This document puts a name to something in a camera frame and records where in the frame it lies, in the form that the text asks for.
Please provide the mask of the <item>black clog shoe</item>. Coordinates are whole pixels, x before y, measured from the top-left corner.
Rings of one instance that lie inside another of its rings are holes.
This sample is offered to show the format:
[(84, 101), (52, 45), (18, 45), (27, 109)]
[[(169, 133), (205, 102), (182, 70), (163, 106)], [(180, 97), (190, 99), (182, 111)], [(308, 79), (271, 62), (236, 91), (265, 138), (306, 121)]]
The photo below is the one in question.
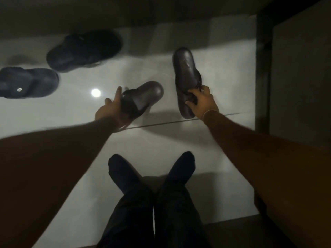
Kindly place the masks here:
[(94, 30), (83, 34), (70, 34), (46, 55), (49, 67), (57, 72), (93, 66), (120, 52), (122, 38), (111, 30)]
[(0, 70), (0, 97), (42, 98), (56, 91), (60, 76), (47, 68), (4, 67)]

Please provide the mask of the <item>person's right forearm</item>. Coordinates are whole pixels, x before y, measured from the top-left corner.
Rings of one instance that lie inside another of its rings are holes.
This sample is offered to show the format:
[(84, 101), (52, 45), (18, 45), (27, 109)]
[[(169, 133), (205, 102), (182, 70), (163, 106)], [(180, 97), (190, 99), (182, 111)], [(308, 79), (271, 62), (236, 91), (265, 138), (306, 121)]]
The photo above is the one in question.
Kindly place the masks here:
[(304, 248), (331, 248), (331, 158), (258, 133), (222, 114), (204, 121), (215, 141), (266, 205), (267, 215)]

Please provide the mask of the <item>person's right hand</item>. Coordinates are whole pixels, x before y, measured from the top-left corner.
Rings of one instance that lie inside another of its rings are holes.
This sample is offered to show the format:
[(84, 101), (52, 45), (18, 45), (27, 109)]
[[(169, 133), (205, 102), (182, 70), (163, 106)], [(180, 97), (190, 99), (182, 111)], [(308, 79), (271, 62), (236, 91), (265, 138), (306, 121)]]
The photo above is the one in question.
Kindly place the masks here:
[(218, 106), (210, 93), (208, 86), (201, 86), (201, 89), (194, 88), (189, 89), (188, 93), (194, 95), (198, 99), (197, 107), (190, 107), (193, 114), (200, 120), (202, 120), (203, 114), (210, 109), (219, 111)]

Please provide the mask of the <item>person's left hand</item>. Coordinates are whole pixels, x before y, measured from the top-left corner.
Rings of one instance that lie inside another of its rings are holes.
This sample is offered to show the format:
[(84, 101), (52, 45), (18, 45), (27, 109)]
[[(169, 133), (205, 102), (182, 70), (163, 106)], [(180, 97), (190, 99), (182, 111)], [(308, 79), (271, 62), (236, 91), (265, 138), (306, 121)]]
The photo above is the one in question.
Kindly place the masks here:
[(110, 118), (111, 126), (114, 132), (122, 131), (123, 128), (128, 127), (132, 120), (129, 115), (122, 112), (121, 100), (119, 106), (103, 105), (95, 113), (95, 120)]

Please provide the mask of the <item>dark trousers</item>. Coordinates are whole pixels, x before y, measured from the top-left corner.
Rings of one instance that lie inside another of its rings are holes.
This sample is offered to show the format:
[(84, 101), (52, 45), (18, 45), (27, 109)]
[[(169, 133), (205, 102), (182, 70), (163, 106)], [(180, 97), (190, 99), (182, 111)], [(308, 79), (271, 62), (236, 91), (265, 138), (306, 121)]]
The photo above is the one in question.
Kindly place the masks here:
[(182, 183), (158, 190), (143, 183), (118, 202), (96, 248), (212, 248), (200, 215)]

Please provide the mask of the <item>thin white wrist thread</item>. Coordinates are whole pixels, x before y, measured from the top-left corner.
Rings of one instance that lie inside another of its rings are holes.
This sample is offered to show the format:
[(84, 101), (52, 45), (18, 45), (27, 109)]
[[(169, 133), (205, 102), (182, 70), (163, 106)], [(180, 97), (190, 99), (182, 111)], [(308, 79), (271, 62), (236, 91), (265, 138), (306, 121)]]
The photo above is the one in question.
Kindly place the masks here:
[(204, 122), (205, 119), (207, 118), (207, 115), (210, 114), (210, 113), (216, 113), (216, 114), (219, 114), (219, 111), (215, 110), (215, 109), (210, 109), (210, 110), (207, 110), (203, 116), (202, 116), (202, 121)]

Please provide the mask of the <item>person's left forearm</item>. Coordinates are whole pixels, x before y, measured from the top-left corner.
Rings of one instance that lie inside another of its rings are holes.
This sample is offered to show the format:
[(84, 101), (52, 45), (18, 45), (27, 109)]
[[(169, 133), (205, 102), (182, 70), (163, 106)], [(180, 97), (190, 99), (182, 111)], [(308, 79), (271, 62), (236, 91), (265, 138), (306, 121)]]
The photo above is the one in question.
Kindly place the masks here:
[(32, 248), (118, 128), (115, 117), (0, 139), (0, 248)]

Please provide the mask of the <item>dark sock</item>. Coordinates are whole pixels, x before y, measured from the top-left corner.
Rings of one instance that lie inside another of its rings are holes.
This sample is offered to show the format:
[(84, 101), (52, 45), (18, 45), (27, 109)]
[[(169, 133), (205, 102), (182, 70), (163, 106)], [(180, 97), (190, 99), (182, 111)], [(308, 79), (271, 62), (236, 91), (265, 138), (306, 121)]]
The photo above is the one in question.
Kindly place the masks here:
[(133, 166), (119, 154), (108, 161), (109, 176), (123, 194), (137, 185), (143, 185), (140, 175)]
[(195, 157), (191, 151), (184, 152), (172, 166), (165, 182), (185, 185), (196, 170)]

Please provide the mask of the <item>dark brown slipper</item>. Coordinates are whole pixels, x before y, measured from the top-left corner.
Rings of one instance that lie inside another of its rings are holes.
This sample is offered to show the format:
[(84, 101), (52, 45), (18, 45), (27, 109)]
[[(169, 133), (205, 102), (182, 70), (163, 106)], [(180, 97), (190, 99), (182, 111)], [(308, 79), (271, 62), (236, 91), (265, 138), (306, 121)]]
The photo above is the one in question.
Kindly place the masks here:
[(186, 104), (186, 101), (197, 104), (197, 98), (194, 94), (188, 92), (188, 90), (201, 90), (202, 76), (196, 69), (192, 52), (186, 47), (181, 47), (174, 52), (172, 64), (175, 72), (178, 108), (181, 116), (189, 120), (194, 118), (195, 115), (192, 109)]
[(148, 81), (135, 89), (126, 89), (120, 95), (121, 112), (129, 122), (141, 117), (162, 99), (163, 86), (157, 81)]

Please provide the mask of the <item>dark wooden cabinet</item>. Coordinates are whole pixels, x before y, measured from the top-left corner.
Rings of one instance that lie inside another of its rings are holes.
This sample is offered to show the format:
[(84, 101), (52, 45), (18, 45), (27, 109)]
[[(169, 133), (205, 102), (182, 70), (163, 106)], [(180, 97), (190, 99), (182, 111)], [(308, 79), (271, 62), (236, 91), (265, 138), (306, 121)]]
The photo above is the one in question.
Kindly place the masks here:
[(256, 46), (256, 130), (331, 155), (331, 0), (273, 0)]

